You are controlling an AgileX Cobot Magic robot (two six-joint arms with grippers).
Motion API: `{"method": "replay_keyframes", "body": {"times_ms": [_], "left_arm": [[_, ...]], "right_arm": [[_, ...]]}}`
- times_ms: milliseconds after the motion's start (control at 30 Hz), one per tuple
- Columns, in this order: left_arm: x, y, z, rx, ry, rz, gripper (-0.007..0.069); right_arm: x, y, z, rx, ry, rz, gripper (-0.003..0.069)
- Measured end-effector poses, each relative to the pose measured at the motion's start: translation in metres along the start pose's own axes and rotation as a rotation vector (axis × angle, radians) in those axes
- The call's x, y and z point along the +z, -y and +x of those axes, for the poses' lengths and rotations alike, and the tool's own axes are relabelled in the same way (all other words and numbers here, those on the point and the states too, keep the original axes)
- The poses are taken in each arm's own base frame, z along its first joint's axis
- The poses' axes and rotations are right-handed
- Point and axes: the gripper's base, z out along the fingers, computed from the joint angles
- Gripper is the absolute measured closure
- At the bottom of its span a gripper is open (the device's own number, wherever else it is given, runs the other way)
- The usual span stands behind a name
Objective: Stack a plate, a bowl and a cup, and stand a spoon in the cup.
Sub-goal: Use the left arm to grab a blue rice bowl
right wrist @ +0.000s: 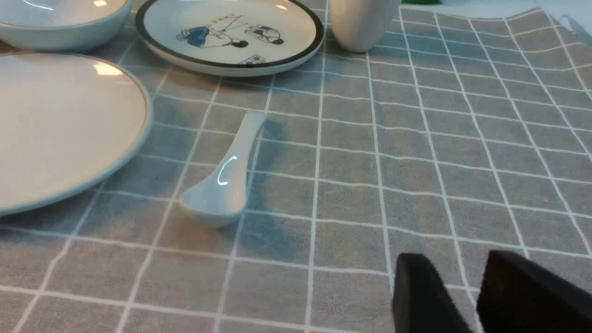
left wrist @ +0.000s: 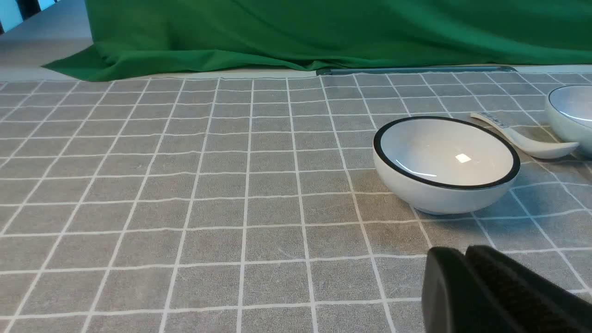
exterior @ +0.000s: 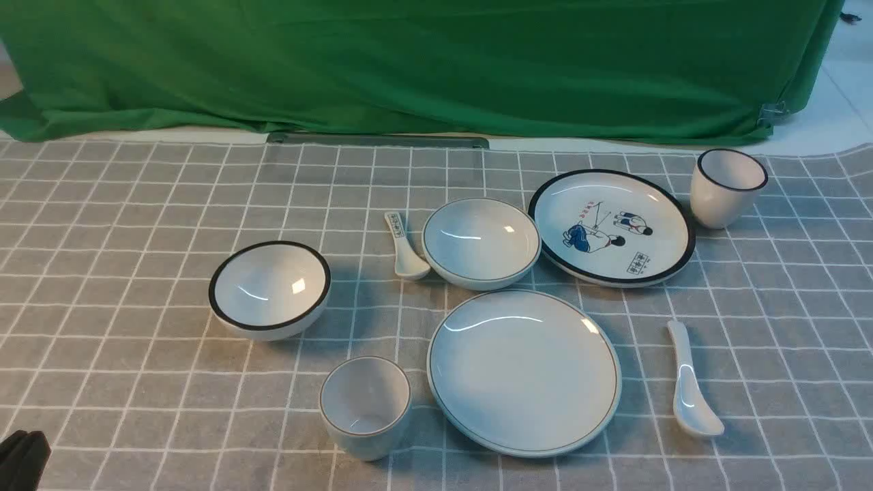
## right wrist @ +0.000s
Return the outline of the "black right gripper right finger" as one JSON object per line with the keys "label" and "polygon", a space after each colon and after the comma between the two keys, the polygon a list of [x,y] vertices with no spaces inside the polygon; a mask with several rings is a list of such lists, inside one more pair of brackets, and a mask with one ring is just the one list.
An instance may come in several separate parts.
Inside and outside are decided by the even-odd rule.
{"label": "black right gripper right finger", "polygon": [[486,333],[589,333],[590,293],[514,252],[491,250],[476,311]]}

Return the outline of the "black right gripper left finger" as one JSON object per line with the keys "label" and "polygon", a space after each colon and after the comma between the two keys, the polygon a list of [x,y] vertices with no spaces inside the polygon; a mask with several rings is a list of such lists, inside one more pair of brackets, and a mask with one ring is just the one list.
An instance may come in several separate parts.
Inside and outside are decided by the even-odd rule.
{"label": "black right gripper left finger", "polygon": [[470,333],[441,276],[420,253],[398,255],[392,301],[396,333]]}

